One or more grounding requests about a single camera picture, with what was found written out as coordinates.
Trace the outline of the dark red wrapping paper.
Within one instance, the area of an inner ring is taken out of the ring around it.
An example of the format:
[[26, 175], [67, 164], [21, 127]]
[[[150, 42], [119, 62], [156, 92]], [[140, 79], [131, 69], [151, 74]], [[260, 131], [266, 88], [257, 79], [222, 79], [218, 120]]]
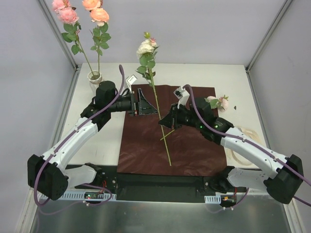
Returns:
[[227, 166], [225, 150], [206, 140], [200, 132], [183, 126], [171, 132], [158, 124], [178, 99], [176, 86], [136, 84], [145, 98], [159, 106], [160, 113], [146, 116], [125, 115], [118, 173], [169, 176], [213, 176]]

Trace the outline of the pink flower bouquet green leaves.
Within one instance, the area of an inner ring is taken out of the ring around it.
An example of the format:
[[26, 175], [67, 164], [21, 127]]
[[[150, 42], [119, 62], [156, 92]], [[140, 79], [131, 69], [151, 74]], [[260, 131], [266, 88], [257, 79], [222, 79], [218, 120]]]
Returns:
[[[195, 98], [195, 104], [201, 118], [213, 129], [225, 133], [229, 128], [233, 127], [233, 124], [230, 122], [214, 115], [214, 110], [223, 108], [221, 99], [217, 99], [215, 97], [199, 97]], [[223, 136], [211, 131], [202, 123], [200, 119], [199, 122], [201, 123], [201, 127], [198, 129], [198, 131], [201, 133], [201, 135], [205, 139], [219, 145]]]

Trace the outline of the white rose stem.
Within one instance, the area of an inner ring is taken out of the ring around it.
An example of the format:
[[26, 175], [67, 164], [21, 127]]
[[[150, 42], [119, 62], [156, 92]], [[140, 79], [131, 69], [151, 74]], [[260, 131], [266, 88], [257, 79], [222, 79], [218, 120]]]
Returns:
[[154, 81], [155, 72], [153, 71], [153, 68], [156, 66], [156, 53], [159, 46], [149, 32], [144, 32], [143, 35], [144, 40], [141, 42], [136, 51], [136, 55], [140, 64], [140, 66], [136, 69], [136, 72], [140, 74], [152, 88], [155, 97], [158, 118], [161, 120], [162, 117]]

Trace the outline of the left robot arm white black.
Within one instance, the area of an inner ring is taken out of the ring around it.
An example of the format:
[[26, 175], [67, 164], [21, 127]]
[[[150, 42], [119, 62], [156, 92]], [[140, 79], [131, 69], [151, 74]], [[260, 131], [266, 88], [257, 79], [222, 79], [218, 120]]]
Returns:
[[117, 92], [111, 81], [101, 82], [96, 95], [70, 132], [43, 155], [32, 155], [28, 159], [28, 185], [51, 200], [61, 198], [68, 188], [85, 183], [93, 189], [102, 187], [105, 177], [99, 166], [85, 163], [68, 169], [67, 165], [82, 145], [104, 127], [114, 112], [143, 116], [156, 114], [157, 109], [146, 100], [140, 89], [135, 97], [129, 89]]

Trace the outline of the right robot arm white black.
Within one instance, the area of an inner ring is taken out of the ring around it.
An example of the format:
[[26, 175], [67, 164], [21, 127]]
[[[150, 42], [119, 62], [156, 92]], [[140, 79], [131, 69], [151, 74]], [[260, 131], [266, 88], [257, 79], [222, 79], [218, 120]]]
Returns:
[[169, 113], [158, 123], [170, 129], [196, 128], [208, 141], [238, 153], [258, 167], [252, 170], [227, 166], [208, 182], [215, 192], [226, 193], [234, 187], [252, 188], [267, 191], [276, 201], [288, 204], [303, 182], [299, 157], [287, 157], [256, 143], [229, 121], [216, 117], [203, 98], [196, 98], [189, 108], [172, 104]]

